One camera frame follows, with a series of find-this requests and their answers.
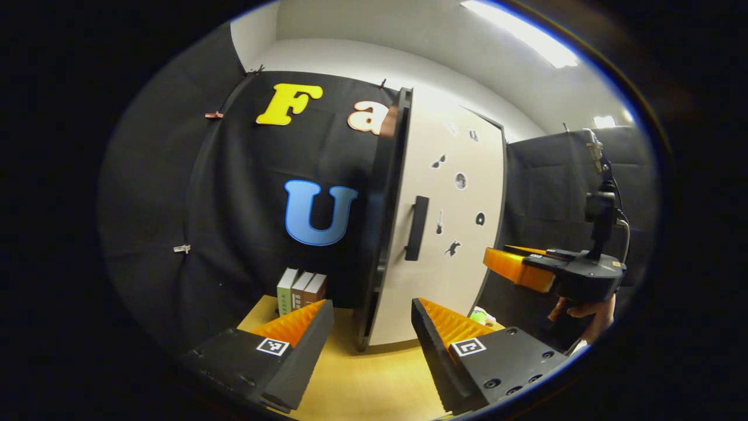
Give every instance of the white wall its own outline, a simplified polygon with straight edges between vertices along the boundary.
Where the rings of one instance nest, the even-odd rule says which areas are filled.
[[[242,60],[245,69],[257,69],[263,64],[265,70],[323,73],[377,85],[387,79],[388,88],[438,93],[503,124],[508,142],[546,134],[516,107],[475,80],[408,52],[351,40],[304,38],[276,40],[253,55],[244,49],[257,49],[257,43],[244,46],[238,40],[236,37],[234,45],[239,57],[251,57],[246,62]]]
[[[253,58],[275,42],[278,8],[275,1],[250,10],[231,21],[231,40],[245,71],[256,70]]]

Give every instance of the blue letter u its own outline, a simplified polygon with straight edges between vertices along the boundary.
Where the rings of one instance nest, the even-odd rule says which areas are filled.
[[[351,202],[358,197],[358,192],[348,187],[330,188],[330,196],[335,198],[332,213],[332,224],[324,231],[312,228],[312,202],[322,189],[310,181],[291,180],[286,182],[288,204],[286,205],[286,231],[300,243],[310,246],[329,246],[337,243],[348,228],[348,215]]]

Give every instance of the human hand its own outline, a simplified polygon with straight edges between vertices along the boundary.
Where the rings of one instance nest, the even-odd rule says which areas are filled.
[[[556,321],[558,316],[566,308],[568,299],[559,297],[556,307],[548,315],[548,319]],[[566,313],[571,317],[582,318],[587,315],[594,314],[595,318],[592,319],[592,323],[582,333],[582,340],[588,344],[592,344],[597,338],[613,324],[613,310],[616,308],[616,295],[613,294],[608,301],[601,301],[600,303],[584,303],[576,307],[566,309]]]

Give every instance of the white door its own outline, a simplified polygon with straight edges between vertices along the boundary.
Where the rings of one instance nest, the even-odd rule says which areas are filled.
[[[415,339],[411,300],[468,315],[486,273],[502,211],[501,130],[472,112],[414,89],[392,246],[369,345]],[[416,261],[405,260],[416,196],[429,198]]]

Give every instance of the yellow letter f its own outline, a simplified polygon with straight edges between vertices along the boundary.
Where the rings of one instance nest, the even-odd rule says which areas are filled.
[[[270,100],[270,105],[265,113],[257,116],[259,124],[275,124],[285,126],[291,122],[288,116],[290,107],[294,114],[299,114],[307,107],[309,97],[318,100],[322,97],[322,87],[311,85],[292,85],[289,83],[279,83],[275,88],[275,95]]]

